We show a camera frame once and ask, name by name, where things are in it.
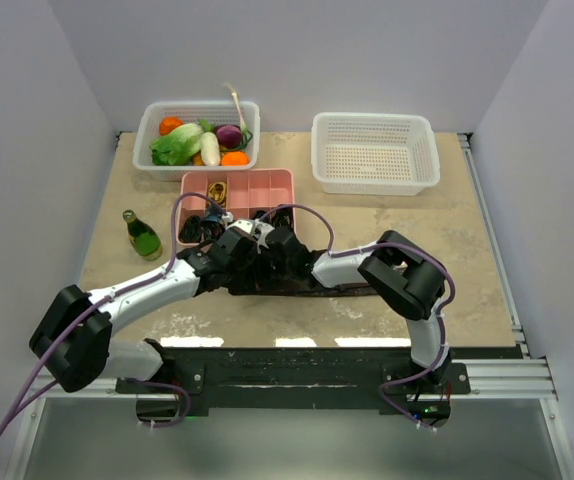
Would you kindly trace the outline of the brown patterned tie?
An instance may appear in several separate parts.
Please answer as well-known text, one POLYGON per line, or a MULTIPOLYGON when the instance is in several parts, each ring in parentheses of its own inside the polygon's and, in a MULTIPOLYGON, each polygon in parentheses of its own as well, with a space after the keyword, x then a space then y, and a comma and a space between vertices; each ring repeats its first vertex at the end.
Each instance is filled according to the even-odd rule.
POLYGON ((368 284, 346 284, 325 287, 313 277, 239 275, 224 287, 231 295, 277 296, 302 298, 364 297, 374 296, 376 291, 368 284))

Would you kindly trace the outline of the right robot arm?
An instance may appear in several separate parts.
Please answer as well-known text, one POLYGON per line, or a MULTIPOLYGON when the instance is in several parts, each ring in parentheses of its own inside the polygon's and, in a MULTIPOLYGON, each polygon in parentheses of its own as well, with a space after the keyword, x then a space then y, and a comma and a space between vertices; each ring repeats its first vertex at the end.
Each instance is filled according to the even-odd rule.
POLYGON ((258 222, 253 292, 286 297, 379 296, 407 324, 412 379, 426 393, 448 380, 446 331, 440 298, 449 282, 445 267, 399 233, 389 230, 365 246, 310 250, 288 227, 258 222))

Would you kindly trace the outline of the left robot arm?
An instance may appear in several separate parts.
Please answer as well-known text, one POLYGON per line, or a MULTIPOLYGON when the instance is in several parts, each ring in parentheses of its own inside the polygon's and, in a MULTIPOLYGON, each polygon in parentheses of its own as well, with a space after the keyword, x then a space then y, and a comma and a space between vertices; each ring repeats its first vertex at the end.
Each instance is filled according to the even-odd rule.
POLYGON ((77 392, 97 379, 135 378, 152 392, 167 390, 174 368, 153 344, 113 336, 155 310, 220 288, 246 268, 257 240, 231 227, 203 252, 191 248, 160 267, 121 284, 90 292, 61 289, 33 333, 29 348, 57 384, 77 392))

